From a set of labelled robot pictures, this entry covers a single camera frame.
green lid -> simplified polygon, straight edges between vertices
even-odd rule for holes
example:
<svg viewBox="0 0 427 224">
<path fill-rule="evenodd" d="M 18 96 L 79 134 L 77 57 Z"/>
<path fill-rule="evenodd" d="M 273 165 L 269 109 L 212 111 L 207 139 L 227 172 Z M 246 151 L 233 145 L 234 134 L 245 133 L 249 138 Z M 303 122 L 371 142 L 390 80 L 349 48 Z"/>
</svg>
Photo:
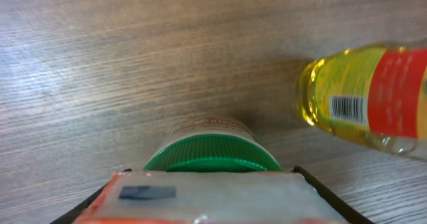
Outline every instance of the green lid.
<svg viewBox="0 0 427 224">
<path fill-rule="evenodd" d="M 195 135 L 157 153 L 144 167 L 153 171 L 281 171 L 261 147 L 231 135 Z"/>
</svg>

plastic bottle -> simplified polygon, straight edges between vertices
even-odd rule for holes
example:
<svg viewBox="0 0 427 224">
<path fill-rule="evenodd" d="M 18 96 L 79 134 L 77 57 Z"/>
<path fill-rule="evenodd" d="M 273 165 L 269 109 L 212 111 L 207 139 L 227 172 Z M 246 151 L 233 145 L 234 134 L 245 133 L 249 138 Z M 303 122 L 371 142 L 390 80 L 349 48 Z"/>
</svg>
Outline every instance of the plastic bottle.
<svg viewBox="0 0 427 224">
<path fill-rule="evenodd" d="M 154 171 L 281 171 L 243 123 L 210 115 L 174 128 L 145 170 Z"/>
<path fill-rule="evenodd" d="M 310 125 L 381 151 L 427 160 L 427 49 L 370 46 L 315 60 L 298 85 Z"/>
</svg>

tabletop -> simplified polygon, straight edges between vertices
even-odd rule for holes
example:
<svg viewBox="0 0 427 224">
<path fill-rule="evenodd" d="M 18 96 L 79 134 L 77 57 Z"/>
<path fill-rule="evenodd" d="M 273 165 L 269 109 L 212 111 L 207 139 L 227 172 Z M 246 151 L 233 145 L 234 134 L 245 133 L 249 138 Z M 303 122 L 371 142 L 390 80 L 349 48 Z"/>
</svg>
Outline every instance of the tabletop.
<svg viewBox="0 0 427 224">
<path fill-rule="evenodd" d="M 48 223 L 171 125 L 246 123 L 376 223 L 427 223 L 427 163 L 308 127 L 295 82 L 348 47 L 427 37 L 427 0 L 0 0 L 0 222 Z"/>
</svg>

cooking oil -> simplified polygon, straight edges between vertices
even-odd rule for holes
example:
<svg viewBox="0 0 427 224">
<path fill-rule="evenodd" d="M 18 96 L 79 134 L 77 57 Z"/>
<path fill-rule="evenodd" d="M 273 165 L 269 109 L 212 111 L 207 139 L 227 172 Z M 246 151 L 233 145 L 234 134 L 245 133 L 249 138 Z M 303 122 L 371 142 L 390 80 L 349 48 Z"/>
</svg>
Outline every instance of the cooking oil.
<svg viewBox="0 0 427 224">
<path fill-rule="evenodd" d="M 310 63 L 298 113 L 310 125 L 381 151 L 427 160 L 427 49 L 347 49 Z"/>
</svg>

barcode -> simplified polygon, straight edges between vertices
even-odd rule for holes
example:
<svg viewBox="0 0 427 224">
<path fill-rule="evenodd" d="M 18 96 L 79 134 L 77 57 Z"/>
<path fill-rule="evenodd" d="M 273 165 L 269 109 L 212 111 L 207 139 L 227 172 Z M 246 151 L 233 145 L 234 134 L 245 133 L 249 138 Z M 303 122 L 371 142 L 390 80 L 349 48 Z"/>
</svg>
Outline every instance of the barcode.
<svg viewBox="0 0 427 224">
<path fill-rule="evenodd" d="M 332 119 L 365 125 L 368 123 L 368 100 L 365 97 L 332 95 L 329 114 Z"/>
</svg>

